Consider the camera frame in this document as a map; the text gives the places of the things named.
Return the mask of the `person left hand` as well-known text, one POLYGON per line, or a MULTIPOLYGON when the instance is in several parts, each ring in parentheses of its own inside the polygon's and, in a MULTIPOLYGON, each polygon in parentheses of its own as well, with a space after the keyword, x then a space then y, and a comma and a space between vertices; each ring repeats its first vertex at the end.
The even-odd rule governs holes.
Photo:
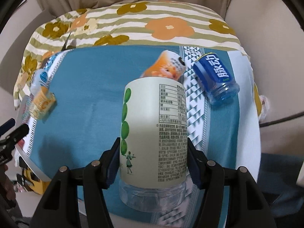
POLYGON ((7 177, 5 172, 8 170, 8 166, 6 164, 1 165, 1 185, 6 191, 6 197, 8 200, 15 201, 16 195, 13 188, 13 184, 10 179, 7 177))

